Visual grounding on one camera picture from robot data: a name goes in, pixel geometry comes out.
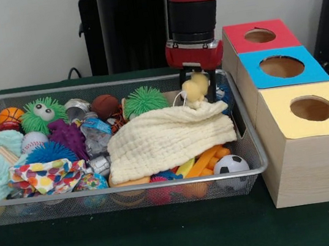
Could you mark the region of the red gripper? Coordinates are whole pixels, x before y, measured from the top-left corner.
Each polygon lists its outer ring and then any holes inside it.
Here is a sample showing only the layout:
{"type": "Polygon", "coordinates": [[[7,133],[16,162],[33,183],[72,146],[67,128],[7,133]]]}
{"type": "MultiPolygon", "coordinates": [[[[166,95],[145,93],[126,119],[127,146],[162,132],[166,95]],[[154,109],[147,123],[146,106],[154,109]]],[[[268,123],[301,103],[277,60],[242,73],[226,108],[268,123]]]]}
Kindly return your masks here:
{"type": "Polygon", "coordinates": [[[165,46],[165,57],[170,67],[180,69],[180,85],[186,81],[187,66],[199,67],[206,70],[209,78],[209,100],[216,102],[216,74],[223,56],[222,40],[213,40],[210,43],[183,44],[168,40],[165,46]]]}

